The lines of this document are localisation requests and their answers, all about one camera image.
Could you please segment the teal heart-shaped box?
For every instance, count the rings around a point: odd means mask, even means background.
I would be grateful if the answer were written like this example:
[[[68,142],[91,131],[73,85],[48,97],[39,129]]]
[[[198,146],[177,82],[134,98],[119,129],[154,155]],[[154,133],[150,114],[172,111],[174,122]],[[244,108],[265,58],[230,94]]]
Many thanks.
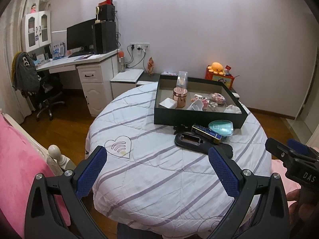
[[[208,125],[209,129],[221,136],[232,136],[234,133],[233,123],[229,120],[215,120]]]

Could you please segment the white round figurine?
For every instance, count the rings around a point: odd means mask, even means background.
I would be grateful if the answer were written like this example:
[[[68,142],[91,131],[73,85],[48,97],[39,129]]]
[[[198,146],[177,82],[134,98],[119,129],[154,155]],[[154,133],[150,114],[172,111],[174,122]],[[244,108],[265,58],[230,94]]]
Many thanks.
[[[229,105],[225,108],[224,113],[241,114],[242,111],[239,107],[235,105]]]

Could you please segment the pink round patterned box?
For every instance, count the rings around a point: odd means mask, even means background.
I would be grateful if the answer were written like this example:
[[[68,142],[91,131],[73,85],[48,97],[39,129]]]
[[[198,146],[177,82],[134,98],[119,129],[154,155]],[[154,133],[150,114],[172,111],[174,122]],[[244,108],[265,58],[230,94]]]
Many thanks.
[[[226,101],[225,97],[220,93],[211,93],[210,100],[217,103],[218,105],[223,105]]]

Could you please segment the blue yellow harmonica box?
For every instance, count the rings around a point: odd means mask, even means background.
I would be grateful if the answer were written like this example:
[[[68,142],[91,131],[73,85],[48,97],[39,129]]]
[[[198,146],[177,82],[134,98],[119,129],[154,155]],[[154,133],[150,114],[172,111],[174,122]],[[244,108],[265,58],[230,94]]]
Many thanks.
[[[193,125],[191,127],[191,131],[204,137],[208,141],[214,144],[219,144],[222,140],[222,136],[214,131],[212,131],[209,128],[199,126],[199,125]]]

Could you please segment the clear glass ornament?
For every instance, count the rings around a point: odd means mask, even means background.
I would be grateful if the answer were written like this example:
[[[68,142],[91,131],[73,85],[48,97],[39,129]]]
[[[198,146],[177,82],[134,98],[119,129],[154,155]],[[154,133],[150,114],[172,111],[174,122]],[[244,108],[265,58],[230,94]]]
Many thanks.
[[[208,98],[208,107],[214,109],[219,106],[219,99],[218,98]]]

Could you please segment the pink building block toy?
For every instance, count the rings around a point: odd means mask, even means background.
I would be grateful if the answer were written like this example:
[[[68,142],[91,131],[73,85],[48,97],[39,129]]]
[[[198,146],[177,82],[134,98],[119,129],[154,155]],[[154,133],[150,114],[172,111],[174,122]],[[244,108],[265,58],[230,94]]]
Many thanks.
[[[191,107],[194,110],[204,110],[208,106],[207,98],[200,94],[195,94],[194,97],[191,99]]]

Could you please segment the rose gold canister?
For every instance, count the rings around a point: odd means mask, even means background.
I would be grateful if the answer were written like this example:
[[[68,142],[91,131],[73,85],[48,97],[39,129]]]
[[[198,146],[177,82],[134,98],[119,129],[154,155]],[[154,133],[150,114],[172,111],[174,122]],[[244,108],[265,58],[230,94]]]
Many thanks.
[[[177,108],[186,105],[188,90],[186,88],[176,87],[173,89],[173,99],[177,102]]]

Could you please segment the clear plastic box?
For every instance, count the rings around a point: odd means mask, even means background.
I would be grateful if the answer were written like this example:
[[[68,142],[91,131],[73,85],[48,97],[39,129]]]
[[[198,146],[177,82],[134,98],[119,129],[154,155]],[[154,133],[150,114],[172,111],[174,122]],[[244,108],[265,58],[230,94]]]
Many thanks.
[[[179,71],[177,76],[176,87],[186,89],[188,84],[188,73],[186,71]]]

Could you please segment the white square box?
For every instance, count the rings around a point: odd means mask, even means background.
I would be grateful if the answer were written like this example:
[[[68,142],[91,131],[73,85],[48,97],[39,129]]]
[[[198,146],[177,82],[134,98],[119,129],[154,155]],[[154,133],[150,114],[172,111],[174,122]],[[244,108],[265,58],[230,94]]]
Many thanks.
[[[175,109],[177,107],[177,101],[171,99],[171,98],[166,98],[162,102],[159,103],[160,107],[164,107],[166,109]]]

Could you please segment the black storage tray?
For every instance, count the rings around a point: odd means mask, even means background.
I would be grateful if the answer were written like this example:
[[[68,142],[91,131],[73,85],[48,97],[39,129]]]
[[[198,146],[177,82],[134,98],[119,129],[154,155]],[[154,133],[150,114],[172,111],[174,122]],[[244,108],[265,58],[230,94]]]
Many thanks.
[[[157,125],[207,127],[215,120],[229,120],[234,128],[241,128],[247,117],[247,111],[223,83],[189,78],[187,87],[180,89],[176,76],[159,77],[154,106]]]

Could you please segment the dark hanging jacket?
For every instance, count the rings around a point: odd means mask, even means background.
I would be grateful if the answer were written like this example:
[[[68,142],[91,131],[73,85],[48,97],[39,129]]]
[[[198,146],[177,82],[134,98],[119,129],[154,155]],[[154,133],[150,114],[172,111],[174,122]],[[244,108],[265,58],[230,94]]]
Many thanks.
[[[11,66],[11,83],[15,90],[37,93],[40,82],[33,59],[26,52],[18,52]]]

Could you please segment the black computer tower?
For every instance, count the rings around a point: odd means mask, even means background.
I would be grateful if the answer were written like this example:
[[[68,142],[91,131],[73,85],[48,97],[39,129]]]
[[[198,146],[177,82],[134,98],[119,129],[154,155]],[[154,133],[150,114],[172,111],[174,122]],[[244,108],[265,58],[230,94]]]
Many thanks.
[[[104,21],[94,24],[93,41],[95,54],[104,54],[116,50],[116,23]]]

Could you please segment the white bed post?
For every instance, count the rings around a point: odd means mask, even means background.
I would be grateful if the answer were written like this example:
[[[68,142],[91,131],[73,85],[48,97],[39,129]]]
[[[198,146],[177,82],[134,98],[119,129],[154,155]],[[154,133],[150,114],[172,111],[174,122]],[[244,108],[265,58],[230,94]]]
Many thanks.
[[[61,150],[56,145],[50,145],[48,148],[49,155],[57,162],[63,170],[74,170],[76,165],[72,160],[61,153]]]

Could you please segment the wall power strip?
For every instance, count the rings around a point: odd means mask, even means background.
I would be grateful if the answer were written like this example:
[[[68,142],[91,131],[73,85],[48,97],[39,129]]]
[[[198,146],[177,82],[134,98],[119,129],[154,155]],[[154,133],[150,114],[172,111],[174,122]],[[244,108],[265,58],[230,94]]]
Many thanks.
[[[148,50],[150,48],[150,43],[130,43],[135,49]]]

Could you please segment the white wall cabinet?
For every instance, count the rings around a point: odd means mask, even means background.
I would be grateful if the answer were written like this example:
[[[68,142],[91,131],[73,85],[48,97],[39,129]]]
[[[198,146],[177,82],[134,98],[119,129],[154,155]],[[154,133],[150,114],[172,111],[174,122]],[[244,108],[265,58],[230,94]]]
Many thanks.
[[[21,24],[22,49],[30,52],[51,44],[51,13],[40,11],[27,14]]]

